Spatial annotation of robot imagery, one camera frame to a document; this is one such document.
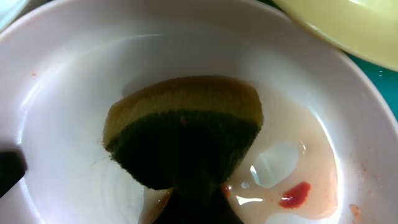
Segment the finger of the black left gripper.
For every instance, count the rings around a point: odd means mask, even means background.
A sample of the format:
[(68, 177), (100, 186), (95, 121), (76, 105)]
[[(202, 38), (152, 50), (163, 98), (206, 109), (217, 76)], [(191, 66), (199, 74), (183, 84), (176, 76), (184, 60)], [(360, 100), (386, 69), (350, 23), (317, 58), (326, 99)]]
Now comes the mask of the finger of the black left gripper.
[(27, 170), (24, 156), (19, 151), (1, 152), (1, 197), (23, 178)]

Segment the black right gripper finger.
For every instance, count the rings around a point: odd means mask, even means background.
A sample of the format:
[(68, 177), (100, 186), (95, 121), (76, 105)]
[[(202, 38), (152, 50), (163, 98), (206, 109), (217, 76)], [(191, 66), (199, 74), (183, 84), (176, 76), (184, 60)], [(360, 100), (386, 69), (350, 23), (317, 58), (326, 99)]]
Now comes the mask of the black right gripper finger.
[(171, 196), (152, 224), (243, 224), (232, 209), (221, 187), (206, 204), (192, 197), (184, 199), (178, 192)]

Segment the green yellow sponge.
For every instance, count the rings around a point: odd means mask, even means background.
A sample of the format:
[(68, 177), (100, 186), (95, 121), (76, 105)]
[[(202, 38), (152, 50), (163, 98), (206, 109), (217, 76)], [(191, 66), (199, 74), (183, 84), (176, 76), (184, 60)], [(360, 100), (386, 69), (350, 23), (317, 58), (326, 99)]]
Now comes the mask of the green yellow sponge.
[(263, 120), (259, 94), (248, 82), (174, 78), (113, 104), (103, 146), (148, 188), (212, 189), (231, 176)]

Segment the white plate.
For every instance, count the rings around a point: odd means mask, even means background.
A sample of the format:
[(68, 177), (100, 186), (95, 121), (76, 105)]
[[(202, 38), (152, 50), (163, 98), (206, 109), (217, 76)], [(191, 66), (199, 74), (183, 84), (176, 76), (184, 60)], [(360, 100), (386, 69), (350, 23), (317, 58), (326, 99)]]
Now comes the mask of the white plate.
[(24, 14), (30, 0), (1, 0), (0, 1), (0, 31)]
[(397, 120), (345, 55), (258, 1), (53, 1), (1, 34), (2, 223), (151, 223), (178, 198), (104, 148), (110, 107), (169, 79), (252, 85), (264, 124), (213, 215), (189, 223), (396, 223)]

